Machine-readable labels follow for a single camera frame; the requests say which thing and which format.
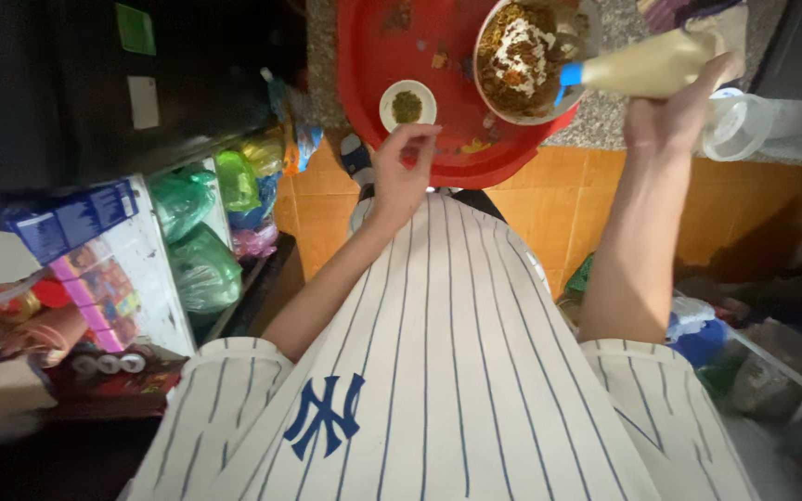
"squeeze bottle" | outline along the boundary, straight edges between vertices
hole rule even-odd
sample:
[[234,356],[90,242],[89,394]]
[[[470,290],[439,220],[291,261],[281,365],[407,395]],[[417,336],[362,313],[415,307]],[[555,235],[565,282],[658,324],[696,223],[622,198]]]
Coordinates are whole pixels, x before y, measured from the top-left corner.
[[569,85],[627,96],[673,96],[698,78],[704,63],[714,57],[717,40],[712,32],[674,29],[582,63],[565,64],[556,103]]

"ny logo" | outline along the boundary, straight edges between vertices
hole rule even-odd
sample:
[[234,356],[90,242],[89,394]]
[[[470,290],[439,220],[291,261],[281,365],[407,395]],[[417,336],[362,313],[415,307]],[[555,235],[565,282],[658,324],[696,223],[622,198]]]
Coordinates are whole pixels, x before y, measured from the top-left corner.
[[361,393],[363,378],[359,374],[352,376],[349,391],[346,393],[346,401],[342,407],[342,417],[333,412],[332,409],[333,388],[336,386],[336,381],[339,379],[340,376],[328,376],[323,379],[326,381],[326,388],[323,391],[323,400],[317,399],[317,395],[315,395],[315,391],[311,387],[310,379],[305,383],[305,388],[302,389],[302,403],[298,408],[296,420],[293,422],[292,426],[287,428],[284,432],[284,438],[288,441],[292,442],[296,439],[299,433],[302,432],[302,427],[305,426],[306,418],[308,417],[308,404],[317,407],[315,419],[308,425],[308,429],[305,431],[305,434],[302,435],[302,438],[292,445],[292,450],[296,453],[296,457],[298,457],[299,460],[301,460],[302,456],[305,454],[308,442],[315,436],[315,432],[321,427],[321,423],[323,423],[327,433],[327,453],[323,455],[323,457],[332,454],[333,451],[338,449],[342,444],[342,440],[336,436],[336,432],[333,430],[333,423],[340,426],[346,439],[352,438],[360,428],[355,422],[355,413],[352,411],[351,405],[355,401],[355,397],[357,397],[358,393]]

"pinstripe jersey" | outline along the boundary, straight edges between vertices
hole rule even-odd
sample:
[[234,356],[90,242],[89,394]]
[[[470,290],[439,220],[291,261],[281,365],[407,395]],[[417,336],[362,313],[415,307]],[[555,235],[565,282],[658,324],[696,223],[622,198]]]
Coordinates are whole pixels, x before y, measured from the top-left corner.
[[757,499],[688,362],[578,346],[532,261],[429,195],[296,366],[251,338],[188,362],[130,498]]

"pink plastic bag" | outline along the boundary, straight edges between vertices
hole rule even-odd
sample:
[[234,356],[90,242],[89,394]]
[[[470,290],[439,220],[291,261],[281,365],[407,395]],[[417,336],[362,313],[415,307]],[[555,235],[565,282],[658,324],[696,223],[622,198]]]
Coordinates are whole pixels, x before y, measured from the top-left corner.
[[234,256],[267,257],[274,254],[278,233],[273,218],[268,218],[256,230],[232,230]]

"hand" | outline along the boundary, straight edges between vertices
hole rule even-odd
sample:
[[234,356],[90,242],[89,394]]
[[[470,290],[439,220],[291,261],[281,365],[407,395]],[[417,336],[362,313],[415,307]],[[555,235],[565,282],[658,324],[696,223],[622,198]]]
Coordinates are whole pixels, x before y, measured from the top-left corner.
[[697,80],[670,99],[631,99],[624,122],[628,149],[665,160],[688,157],[707,120],[707,100],[731,80],[734,61],[731,53],[710,60]]
[[[429,170],[439,132],[440,126],[402,124],[382,144],[373,162],[376,171],[373,220],[397,229],[420,207],[429,187]],[[415,159],[414,166],[405,167],[401,163],[403,158]]]

